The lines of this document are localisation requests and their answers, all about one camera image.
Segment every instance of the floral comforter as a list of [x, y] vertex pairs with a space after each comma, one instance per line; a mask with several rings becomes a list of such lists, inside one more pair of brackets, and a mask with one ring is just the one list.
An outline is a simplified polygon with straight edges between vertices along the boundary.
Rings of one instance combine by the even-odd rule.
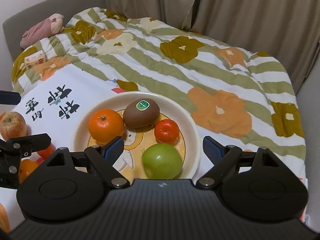
[[[47, 61], [21, 69], [43, 50]], [[272, 56], [102, 8], [76, 14], [61, 34], [15, 60], [14, 91], [24, 94], [72, 63], [124, 90], [150, 91], [180, 104], [202, 136], [256, 151], [265, 146], [304, 178], [305, 140], [288, 74]]]

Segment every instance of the apple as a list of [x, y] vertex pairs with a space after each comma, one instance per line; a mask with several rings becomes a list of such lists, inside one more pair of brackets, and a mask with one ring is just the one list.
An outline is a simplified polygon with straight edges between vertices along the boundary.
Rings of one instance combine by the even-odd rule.
[[21, 114], [7, 112], [0, 115], [0, 133], [5, 141], [10, 138], [27, 136], [27, 132], [27, 124]]
[[179, 152], [167, 143], [155, 144], [142, 154], [142, 165], [149, 179], [174, 179], [182, 164]]

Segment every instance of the pillow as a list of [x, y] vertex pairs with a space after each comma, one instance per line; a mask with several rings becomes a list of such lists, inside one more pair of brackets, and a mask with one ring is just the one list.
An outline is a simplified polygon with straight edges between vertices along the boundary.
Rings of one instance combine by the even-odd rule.
[[62, 30], [63, 15], [55, 13], [49, 18], [37, 23], [22, 36], [20, 47], [26, 49], [37, 41], [51, 37]]

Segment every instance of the plate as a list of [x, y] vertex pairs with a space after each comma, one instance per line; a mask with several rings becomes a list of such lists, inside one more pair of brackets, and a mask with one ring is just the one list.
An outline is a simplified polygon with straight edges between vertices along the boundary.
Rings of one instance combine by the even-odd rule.
[[201, 140], [196, 124], [190, 114], [180, 105], [171, 99], [153, 93], [124, 92], [96, 105], [85, 115], [76, 130], [73, 145], [74, 151], [83, 151], [88, 146], [97, 144], [88, 131], [90, 117], [95, 112], [102, 109], [112, 109], [122, 115], [129, 104], [141, 98], [153, 99], [160, 108], [160, 116], [148, 127], [138, 129], [128, 129], [126, 127], [123, 136], [125, 150], [113, 167], [130, 182], [136, 178], [147, 178], [141, 162], [142, 153], [148, 147], [157, 143], [153, 131], [156, 123], [162, 119], [169, 118], [174, 120], [180, 129], [180, 138], [174, 145], [183, 159], [182, 171], [178, 178], [191, 179], [198, 168], [201, 158]]

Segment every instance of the orange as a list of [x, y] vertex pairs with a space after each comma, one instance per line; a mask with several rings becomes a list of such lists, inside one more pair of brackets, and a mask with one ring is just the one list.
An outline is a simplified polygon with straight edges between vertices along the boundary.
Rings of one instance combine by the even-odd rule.
[[170, 119], [163, 119], [155, 127], [155, 138], [161, 143], [175, 143], [180, 131], [177, 123]]
[[20, 175], [19, 182], [20, 184], [36, 169], [39, 164], [33, 160], [23, 160], [20, 164]]
[[55, 151], [54, 146], [53, 146], [52, 144], [50, 144], [47, 149], [38, 151], [38, 154], [39, 154], [42, 158], [46, 159], [46, 158], [48, 158], [54, 151]]
[[97, 143], [105, 145], [116, 136], [123, 135], [124, 122], [116, 111], [103, 109], [91, 116], [88, 130]]

